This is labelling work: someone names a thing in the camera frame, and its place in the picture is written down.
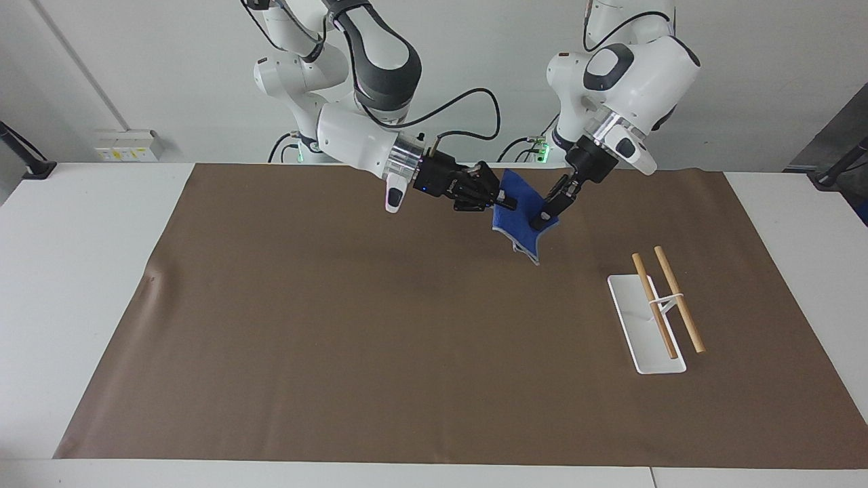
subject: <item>table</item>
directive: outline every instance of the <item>table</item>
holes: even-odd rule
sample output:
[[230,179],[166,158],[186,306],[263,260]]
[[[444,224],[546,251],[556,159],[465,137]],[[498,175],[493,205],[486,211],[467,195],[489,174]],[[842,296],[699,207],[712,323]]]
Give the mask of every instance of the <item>table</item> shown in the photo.
[[[50,460],[192,168],[64,164],[0,207],[0,485],[868,485],[868,471]],[[727,178],[868,419],[868,229],[802,175]]]

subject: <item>black pole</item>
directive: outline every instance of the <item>black pole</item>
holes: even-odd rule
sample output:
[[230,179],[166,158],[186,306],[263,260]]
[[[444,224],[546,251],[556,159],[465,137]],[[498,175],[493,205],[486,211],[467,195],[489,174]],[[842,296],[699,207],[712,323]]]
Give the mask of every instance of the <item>black pole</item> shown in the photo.
[[824,187],[830,187],[835,184],[835,181],[838,180],[838,177],[841,176],[841,173],[844,173],[850,166],[853,165],[860,157],[865,155],[868,152],[868,137],[862,140],[853,149],[850,149],[850,152],[844,155],[841,159],[838,160],[831,168],[826,170],[820,176],[817,176],[817,184],[822,185]]
[[39,161],[28,151],[18,139],[12,135],[9,127],[0,121],[0,139],[12,149],[27,165],[27,173],[24,173],[24,180],[44,180],[49,177],[54,168],[57,166],[53,161]]

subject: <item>brown tablecloth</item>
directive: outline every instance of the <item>brown tablecloth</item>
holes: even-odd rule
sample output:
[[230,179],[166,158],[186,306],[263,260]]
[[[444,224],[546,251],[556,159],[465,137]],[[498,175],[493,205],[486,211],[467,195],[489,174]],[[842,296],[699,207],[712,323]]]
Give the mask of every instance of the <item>brown tablecloth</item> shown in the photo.
[[[559,173],[523,173],[543,192]],[[721,174],[589,184],[542,266],[349,168],[199,165],[58,458],[868,468],[868,428]],[[708,347],[636,373],[653,246]]]

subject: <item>folded blue fabric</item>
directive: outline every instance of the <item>folded blue fabric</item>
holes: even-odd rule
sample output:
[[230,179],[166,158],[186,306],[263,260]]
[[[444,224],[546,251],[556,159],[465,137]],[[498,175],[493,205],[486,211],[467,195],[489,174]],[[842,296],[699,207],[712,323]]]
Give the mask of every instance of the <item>folded blue fabric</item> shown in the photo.
[[525,253],[537,266],[540,264],[540,236],[558,224],[555,217],[543,230],[534,230],[530,221],[539,215],[545,200],[515,171],[507,169],[503,172],[500,189],[508,196],[518,201],[515,210],[494,207],[494,220],[491,229],[502,233],[512,241],[512,250]]

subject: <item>wooden handle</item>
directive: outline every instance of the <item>wooden handle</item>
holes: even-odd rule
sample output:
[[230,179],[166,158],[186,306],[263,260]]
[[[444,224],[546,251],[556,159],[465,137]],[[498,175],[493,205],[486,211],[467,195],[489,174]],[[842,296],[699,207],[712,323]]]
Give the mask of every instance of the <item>wooden handle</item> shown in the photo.
[[[669,266],[669,259],[667,259],[666,253],[663,252],[663,248],[657,246],[654,248],[654,252],[657,253],[657,260],[663,268],[663,274],[666,275],[666,281],[669,282],[669,288],[672,290],[672,293],[681,293],[681,287],[678,286],[678,280],[675,279],[675,273],[673,273],[672,267]],[[694,343],[694,349],[696,349],[697,353],[704,353],[706,351],[705,343],[702,342],[700,332],[696,330],[694,317],[690,314],[690,309],[687,308],[687,301],[684,300],[683,296],[675,297],[675,299],[678,302],[678,309],[681,311],[681,318],[684,319],[684,325],[690,334],[690,340]]]
[[642,257],[638,254],[633,254],[633,264],[636,265],[636,272],[639,274],[639,279],[642,281],[642,286],[645,288],[645,296],[651,302],[651,313],[654,314],[654,321],[657,322],[657,328],[660,329],[660,335],[663,337],[663,342],[666,343],[666,350],[669,353],[670,359],[678,359],[678,353],[675,351],[675,344],[672,343],[672,338],[669,337],[669,331],[666,329],[666,322],[663,321],[663,314],[660,312],[660,307],[654,303],[657,297],[654,296],[654,290],[651,289],[651,282],[648,281],[648,272],[645,271],[645,263],[642,262]]

